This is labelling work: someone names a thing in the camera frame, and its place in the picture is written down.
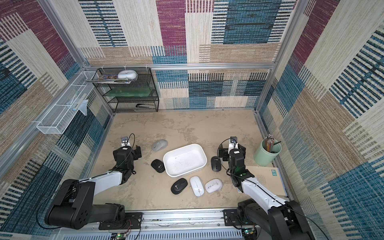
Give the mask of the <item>black mouse with logo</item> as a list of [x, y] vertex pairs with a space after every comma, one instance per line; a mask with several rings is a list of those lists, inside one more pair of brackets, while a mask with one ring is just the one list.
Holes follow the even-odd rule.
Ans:
[[222, 169], [222, 163], [219, 157], [211, 158], [211, 167], [214, 172], [220, 172]]

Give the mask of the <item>grey computer mouse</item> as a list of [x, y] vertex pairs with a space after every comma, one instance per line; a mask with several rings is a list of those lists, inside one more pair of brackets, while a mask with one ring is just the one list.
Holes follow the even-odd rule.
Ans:
[[164, 140], [164, 139], [161, 139], [161, 140], [156, 140], [153, 145], [152, 145], [152, 151], [154, 152], [158, 152], [158, 151], [161, 151], [163, 150], [164, 148], [166, 148], [168, 146], [168, 141], [167, 140]]

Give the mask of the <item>white plastic storage box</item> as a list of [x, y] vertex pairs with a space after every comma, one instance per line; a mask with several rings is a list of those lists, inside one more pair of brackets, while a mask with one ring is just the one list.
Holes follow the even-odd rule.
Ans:
[[201, 170], [207, 164], [207, 156], [199, 144], [190, 144], [167, 152], [163, 157], [166, 173], [171, 178]]

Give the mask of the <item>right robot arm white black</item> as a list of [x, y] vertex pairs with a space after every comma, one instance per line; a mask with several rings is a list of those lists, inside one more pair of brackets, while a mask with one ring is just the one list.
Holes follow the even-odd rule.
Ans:
[[237, 218], [241, 223], [260, 226], [273, 240], [313, 240], [308, 218], [295, 201], [286, 201], [264, 187], [245, 166], [246, 148], [229, 139], [228, 148], [217, 150], [220, 161], [228, 162], [226, 174], [235, 188], [250, 199], [238, 203]]

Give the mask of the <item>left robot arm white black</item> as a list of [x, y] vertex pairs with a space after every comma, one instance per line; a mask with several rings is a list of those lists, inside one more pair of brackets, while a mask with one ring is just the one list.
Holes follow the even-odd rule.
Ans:
[[123, 146], [113, 152], [116, 165], [108, 172], [85, 180], [63, 182], [47, 213], [45, 224], [79, 230], [89, 223], [99, 223], [100, 230], [119, 230], [129, 226], [121, 204], [95, 205], [94, 196], [122, 185], [134, 175], [134, 161], [141, 158], [141, 148]]

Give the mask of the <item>white vertical mouse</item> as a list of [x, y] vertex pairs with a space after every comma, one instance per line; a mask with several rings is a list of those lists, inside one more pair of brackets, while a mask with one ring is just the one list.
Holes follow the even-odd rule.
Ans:
[[205, 189], [207, 193], [211, 194], [221, 190], [223, 187], [223, 183], [220, 179], [212, 179], [206, 183]]

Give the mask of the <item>black mouse oval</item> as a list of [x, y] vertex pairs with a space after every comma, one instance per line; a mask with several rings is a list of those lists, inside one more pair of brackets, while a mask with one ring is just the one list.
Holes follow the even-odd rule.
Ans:
[[171, 192], [174, 195], [180, 194], [188, 186], [188, 181], [185, 178], [177, 180], [171, 186]]

